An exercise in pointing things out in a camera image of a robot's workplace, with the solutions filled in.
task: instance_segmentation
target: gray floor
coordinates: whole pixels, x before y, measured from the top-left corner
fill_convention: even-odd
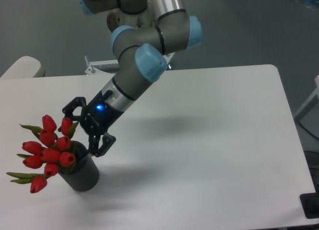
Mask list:
[[[184,0],[204,30],[203,44],[177,53],[175,69],[273,64],[294,112],[319,74],[319,10],[294,0]],[[91,61],[114,59],[106,13],[85,16],[77,0],[0,0],[0,75],[21,56],[47,76],[82,75]],[[319,135],[319,108],[303,123]],[[318,143],[298,129],[305,150]]]

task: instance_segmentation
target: blue led light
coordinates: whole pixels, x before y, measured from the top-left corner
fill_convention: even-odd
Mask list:
[[[97,105],[96,106],[96,109],[98,109],[99,111],[102,111],[102,110],[104,110],[104,106],[103,105],[101,105],[101,104],[99,104],[99,105]]]

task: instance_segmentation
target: light blue joint cap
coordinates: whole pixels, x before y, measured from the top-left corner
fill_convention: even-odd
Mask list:
[[[83,0],[79,0],[79,4],[80,4],[80,6],[81,6],[83,12],[84,12],[86,15],[92,15],[92,14],[94,14],[94,13],[92,13],[92,12],[90,11],[90,9],[85,5],[85,3],[83,2]]]
[[[190,30],[186,49],[197,47],[203,40],[203,29],[196,16],[189,16]]]
[[[127,29],[133,29],[135,30],[135,28],[133,28],[132,26],[128,26],[128,25],[122,25],[122,26],[119,26],[118,28],[116,28],[112,35],[111,35],[111,45],[112,45],[112,50],[113,50],[113,53],[114,53],[114,49],[113,49],[113,46],[114,46],[114,42],[116,40],[116,38],[121,34],[121,32],[127,30]]]
[[[161,53],[150,44],[143,44],[135,53],[135,62],[140,73],[149,82],[156,82],[167,69],[167,61]]]

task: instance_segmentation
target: white chair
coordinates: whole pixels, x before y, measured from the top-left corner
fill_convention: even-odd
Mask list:
[[[44,74],[45,70],[38,60],[33,57],[24,56],[13,63],[0,77],[0,80],[43,77]]]

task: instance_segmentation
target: silver metal tube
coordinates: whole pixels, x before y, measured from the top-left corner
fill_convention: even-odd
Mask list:
[[[183,0],[152,0],[152,3],[156,18],[174,10],[185,9]]]

